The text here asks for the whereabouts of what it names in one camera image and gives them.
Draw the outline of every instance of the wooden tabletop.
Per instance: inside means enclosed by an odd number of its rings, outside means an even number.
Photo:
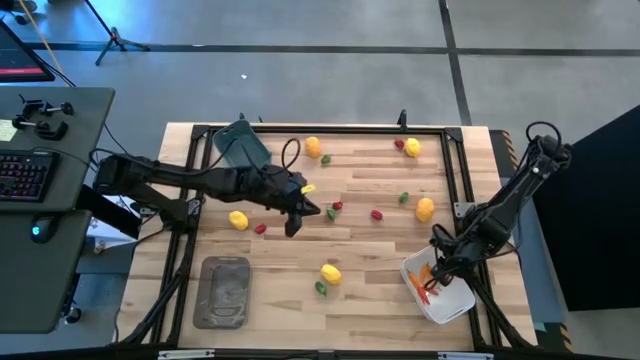
[[[170,123],[160,161],[184,165],[193,123]],[[463,127],[464,145],[476,201],[487,201],[500,188],[489,132],[486,127]],[[259,134],[273,161],[291,137],[307,135]],[[426,196],[436,207],[433,223],[453,231],[442,150],[436,136],[416,136],[422,144],[417,159],[395,150],[392,135],[318,135],[323,152],[333,155],[322,167],[318,159],[301,155],[292,167],[317,189],[309,198],[322,208],[342,201],[335,222],[324,214],[305,217],[303,227],[290,239],[284,235],[286,215],[239,202],[224,204],[207,199],[195,247],[179,346],[183,348],[342,349],[342,350],[472,350],[468,316],[446,325],[426,320],[400,276],[404,258],[426,246],[431,225],[415,220],[416,202]],[[290,146],[287,153],[293,153]],[[462,181],[457,154],[451,146],[458,191]],[[179,190],[157,186],[169,197]],[[410,194],[400,205],[398,196]],[[370,212],[384,214],[382,222]],[[230,211],[243,211],[249,229],[238,231],[228,221]],[[267,231],[252,229],[264,223]],[[161,224],[151,221],[141,236]],[[158,296],[170,234],[156,236],[138,246],[118,318],[121,338],[131,333]],[[252,268],[248,318],[238,330],[200,330],[193,326],[193,311],[201,264],[209,256],[243,256]],[[182,253],[176,261],[179,264]],[[322,264],[343,273],[343,283],[329,289],[327,298],[316,293]],[[489,261],[493,294],[498,305],[525,339],[536,343],[516,255]],[[167,307],[163,339],[173,316]],[[479,307],[483,335],[486,317]]]

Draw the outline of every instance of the black wall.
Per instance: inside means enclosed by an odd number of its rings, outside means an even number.
[[[574,144],[534,202],[570,311],[640,306],[640,106]]]

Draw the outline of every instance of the gray floor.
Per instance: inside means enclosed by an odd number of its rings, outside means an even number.
[[[124,37],[151,44],[446,45],[438,0],[92,2]],[[106,39],[81,0],[39,4],[38,23],[49,41]],[[636,0],[449,0],[447,6],[458,47],[640,49]],[[39,42],[32,26],[7,23],[24,41]],[[240,111],[267,122],[392,123],[406,108],[412,124],[460,124],[447,55],[112,52],[99,68],[96,52],[56,55],[78,86],[116,89],[109,125],[130,151],[150,157],[167,122],[230,121]],[[532,121],[551,121],[576,141],[640,103],[640,57],[460,56],[460,73],[472,123],[508,130],[520,151]],[[101,145],[114,146],[108,138]],[[630,338],[640,330],[637,310],[562,310],[532,209],[525,212],[522,262],[534,321],[566,321],[578,352],[638,357],[640,344]],[[0,336],[0,353],[108,342],[123,282],[86,281],[92,285],[79,297],[95,308],[93,318],[20,344],[21,337]],[[111,296],[99,296],[105,292]],[[91,294],[102,302],[92,305]],[[629,337],[618,336],[617,328]]]

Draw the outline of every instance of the white bowl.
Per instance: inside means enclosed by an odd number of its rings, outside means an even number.
[[[411,271],[419,277],[420,269],[426,263],[429,263],[431,267],[436,264],[436,257],[431,246],[406,258],[402,263],[400,273],[413,294],[416,304],[427,319],[441,325],[446,324],[475,305],[476,297],[467,283],[459,277],[454,277],[448,286],[438,285],[436,287],[438,295],[427,293],[430,305],[423,304],[418,292],[409,280],[408,272]]]

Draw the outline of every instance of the toy lemon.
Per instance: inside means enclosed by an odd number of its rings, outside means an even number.
[[[229,222],[238,230],[246,230],[249,227],[249,219],[240,211],[229,213]]]
[[[320,140],[315,136],[310,136],[304,141],[304,149],[307,151],[307,155],[312,158],[320,156]]]
[[[429,198],[422,198],[418,201],[418,205],[416,206],[416,217],[420,222],[429,222],[433,217],[433,212],[435,208],[433,206],[433,201]]]
[[[420,155],[420,142],[414,138],[408,138],[404,143],[404,152],[411,157]]]
[[[331,285],[339,285],[342,281],[342,274],[333,265],[324,264],[320,269],[322,277]]]

